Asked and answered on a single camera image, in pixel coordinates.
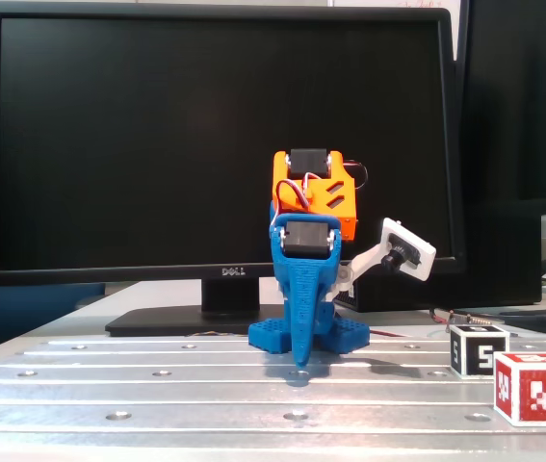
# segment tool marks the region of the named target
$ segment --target monitor stand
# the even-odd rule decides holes
[[[130,311],[106,325],[111,337],[247,334],[254,322],[283,318],[283,305],[260,305],[259,279],[204,279],[201,306]]]

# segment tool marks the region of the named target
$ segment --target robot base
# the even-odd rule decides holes
[[[316,333],[314,344],[336,354],[350,353],[369,344],[369,326],[362,322],[334,318],[330,330]],[[269,353],[287,353],[292,349],[289,323],[284,319],[265,320],[249,327],[249,343]]]

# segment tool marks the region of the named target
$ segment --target blue 3d-printed part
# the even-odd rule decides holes
[[[335,240],[327,259],[291,258],[283,254],[281,229],[288,221],[328,224]],[[341,223],[323,215],[284,214],[270,228],[274,277],[283,292],[284,319],[257,322],[249,327],[249,343],[270,353],[292,350],[294,361],[304,368],[315,341],[322,349],[348,353],[369,344],[369,327],[334,317],[334,305],[325,295],[335,282],[341,256]]]

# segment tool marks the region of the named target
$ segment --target monitor bezel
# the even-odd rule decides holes
[[[318,8],[318,7],[230,7],[210,5],[143,5],[100,3],[0,2],[5,18],[95,18],[95,19],[206,19],[248,21],[325,22],[434,22],[439,35],[442,76],[444,140],[448,181],[449,227],[452,257],[436,259],[433,271],[465,270],[465,244],[461,210],[458,153],[458,112],[455,106],[455,73],[450,14],[443,9]],[[272,263],[227,263],[155,267],[0,270],[0,285],[32,285],[136,281],[158,279],[201,279],[222,277],[266,277],[273,275]]]

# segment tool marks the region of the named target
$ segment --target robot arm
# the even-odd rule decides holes
[[[365,271],[383,265],[424,281],[435,259],[432,245],[387,218],[379,244],[339,265],[342,241],[353,240],[357,223],[354,183],[344,165],[340,152],[322,149],[274,157],[269,234],[285,313],[252,324],[248,336],[250,344],[271,353],[292,350],[299,368],[307,365],[314,339],[334,353],[369,344],[369,326],[335,317],[332,302]]]
[[[332,300],[348,291],[353,282],[369,268],[382,264],[391,273],[404,272],[426,281],[435,260],[435,247],[401,226],[399,221],[386,218],[382,224],[379,244],[356,255],[347,266],[340,266],[337,280],[326,294]]]

